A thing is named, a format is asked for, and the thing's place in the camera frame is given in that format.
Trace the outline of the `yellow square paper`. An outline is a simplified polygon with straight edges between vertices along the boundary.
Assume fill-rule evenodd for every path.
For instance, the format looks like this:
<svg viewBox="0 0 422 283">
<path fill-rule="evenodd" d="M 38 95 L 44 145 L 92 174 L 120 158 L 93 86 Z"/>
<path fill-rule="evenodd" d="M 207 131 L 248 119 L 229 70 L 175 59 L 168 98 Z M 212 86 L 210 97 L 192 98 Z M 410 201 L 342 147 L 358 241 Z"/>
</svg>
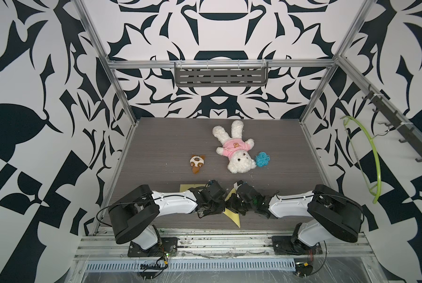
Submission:
<svg viewBox="0 0 422 283">
<path fill-rule="evenodd" d="M 229 194 L 226 196 L 225 201 L 229 200 L 232 196 L 236 195 L 236 189 L 233 188 Z M 240 225 L 240 216 L 238 213 L 234 213 L 232 211 L 230 211 L 229 209 L 225 209 L 223 212 L 224 215 L 226 215 L 229 219 L 231 219 L 237 226 L 238 228 L 241 228 Z"/>
</svg>

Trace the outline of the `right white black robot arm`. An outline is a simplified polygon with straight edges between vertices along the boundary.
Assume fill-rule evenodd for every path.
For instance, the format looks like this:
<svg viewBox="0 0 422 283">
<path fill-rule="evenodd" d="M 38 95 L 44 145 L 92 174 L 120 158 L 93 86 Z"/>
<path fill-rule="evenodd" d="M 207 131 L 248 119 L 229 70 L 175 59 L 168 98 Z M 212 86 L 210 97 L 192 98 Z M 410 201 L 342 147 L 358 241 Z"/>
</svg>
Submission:
<svg viewBox="0 0 422 283">
<path fill-rule="evenodd" d="M 283 254 L 302 255 L 326 240 L 336 238 L 356 243 L 364 221 L 362 207 L 343 194 L 323 185 L 298 195 L 265 196 L 248 183 L 236 183 L 236 193 L 225 201 L 226 209 L 245 215 L 252 211 L 267 219 L 306 216 L 309 222 L 295 226 L 292 236 L 274 237 L 273 246 Z"/>
</svg>

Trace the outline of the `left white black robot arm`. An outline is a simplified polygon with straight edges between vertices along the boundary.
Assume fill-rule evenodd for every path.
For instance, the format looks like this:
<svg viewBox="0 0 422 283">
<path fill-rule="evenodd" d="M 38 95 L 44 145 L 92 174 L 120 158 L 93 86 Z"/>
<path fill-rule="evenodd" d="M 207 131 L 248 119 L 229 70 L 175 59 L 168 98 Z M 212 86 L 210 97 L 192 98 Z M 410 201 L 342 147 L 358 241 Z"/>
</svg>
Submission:
<svg viewBox="0 0 422 283">
<path fill-rule="evenodd" d="M 215 180 L 183 192 L 163 193 L 141 185 L 107 208 L 115 242 L 133 242 L 146 251 L 158 244 L 152 222 L 161 216 L 196 213 L 199 217 L 225 211 L 227 192 Z"/>
</svg>

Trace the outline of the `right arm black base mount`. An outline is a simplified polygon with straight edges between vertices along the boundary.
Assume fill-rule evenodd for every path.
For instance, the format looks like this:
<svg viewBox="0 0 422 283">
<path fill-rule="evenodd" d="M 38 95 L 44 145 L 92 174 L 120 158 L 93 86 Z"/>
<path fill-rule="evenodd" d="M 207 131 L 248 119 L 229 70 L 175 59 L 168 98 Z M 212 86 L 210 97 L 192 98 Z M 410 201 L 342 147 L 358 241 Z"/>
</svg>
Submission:
<svg viewBox="0 0 422 283">
<path fill-rule="evenodd" d="M 320 244 L 307 246 L 298 239 L 299 228 L 302 223 L 296 225 L 291 236 L 272 236 L 272 245 L 275 255 L 312 255 L 323 254 Z"/>
</svg>

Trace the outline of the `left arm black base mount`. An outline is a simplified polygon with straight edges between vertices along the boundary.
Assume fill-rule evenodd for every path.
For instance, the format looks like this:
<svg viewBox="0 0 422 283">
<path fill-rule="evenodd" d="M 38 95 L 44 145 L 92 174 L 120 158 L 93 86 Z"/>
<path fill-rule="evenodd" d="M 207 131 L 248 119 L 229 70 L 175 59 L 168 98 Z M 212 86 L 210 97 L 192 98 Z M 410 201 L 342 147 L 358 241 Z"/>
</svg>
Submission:
<svg viewBox="0 0 422 283">
<path fill-rule="evenodd" d="M 129 258 L 168 257 L 177 252 L 178 237 L 161 237 L 154 225 L 147 227 L 130 242 Z"/>
</svg>

